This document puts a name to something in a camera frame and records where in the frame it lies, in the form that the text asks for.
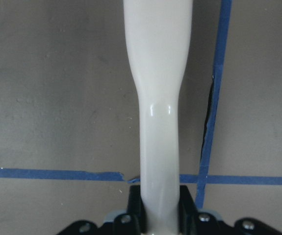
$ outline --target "white plastic part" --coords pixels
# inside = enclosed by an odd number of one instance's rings
[[[124,0],[126,43],[140,110],[141,195],[148,234],[176,235],[178,97],[193,0]]]

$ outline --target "concrete floor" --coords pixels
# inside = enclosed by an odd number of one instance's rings
[[[220,1],[195,0],[179,98],[181,174],[198,174]],[[0,0],[0,168],[139,174],[122,1]],[[209,173],[282,176],[282,1],[234,0]],[[101,224],[126,182],[0,178],[0,234]],[[195,197],[196,185],[189,184]],[[212,185],[205,207],[282,231],[282,186]]]

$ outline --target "blue tape strip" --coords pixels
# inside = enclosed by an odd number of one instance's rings
[[[282,185],[282,177],[208,175],[208,184]]]
[[[33,170],[0,168],[0,178],[47,179],[47,180],[93,180],[124,181],[119,172],[91,173],[72,170]]]
[[[33,170],[0,168],[0,178],[125,182],[123,174],[119,172],[93,173],[75,170]],[[140,178],[126,182],[137,183],[140,182]],[[198,175],[182,174],[180,175],[180,182],[183,184],[196,184],[198,182]],[[237,185],[282,185],[282,177],[208,175],[207,183]]]
[[[211,146],[213,143],[215,119],[217,113],[217,105],[219,99],[219,91],[221,85],[221,78],[223,73],[223,64],[225,59],[225,50],[228,36],[229,19],[231,12],[231,0],[222,0],[213,64],[213,81],[212,81],[212,94],[211,103],[208,113],[208,120],[206,122],[206,132],[204,137],[204,143],[202,146],[200,171],[198,177],[197,193],[195,198],[195,204],[198,208],[202,208],[205,197],[205,186],[208,175]]]

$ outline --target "black plastic bracket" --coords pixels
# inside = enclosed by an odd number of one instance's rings
[[[211,213],[198,211],[187,186],[180,186],[179,229],[183,235],[282,235],[253,218],[243,218],[230,227]],[[91,221],[74,222],[57,235],[141,235],[146,234],[146,213],[140,186],[131,186],[127,212],[100,228]]]

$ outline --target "screw head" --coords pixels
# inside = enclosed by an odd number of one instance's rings
[[[125,215],[121,216],[120,221],[123,224],[128,224],[131,221],[131,216],[128,215],[128,214],[125,214]]]
[[[199,215],[199,219],[202,222],[208,222],[210,220],[210,216],[209,216],[209,214],[202,213],[202,214]]]
[[[91,229],[91,225],[90,225],[89,223],[86,223],[86,224],[82,225],[82,226],[79,228],[78,231],[79,231],[80,233],[85,233],[85,232],[90,231],[90,229]]]
[[[242,227],[245,228],[246,230],[253,230],[255,228],[255,225],[250,220],[244,220],[242,222]]]

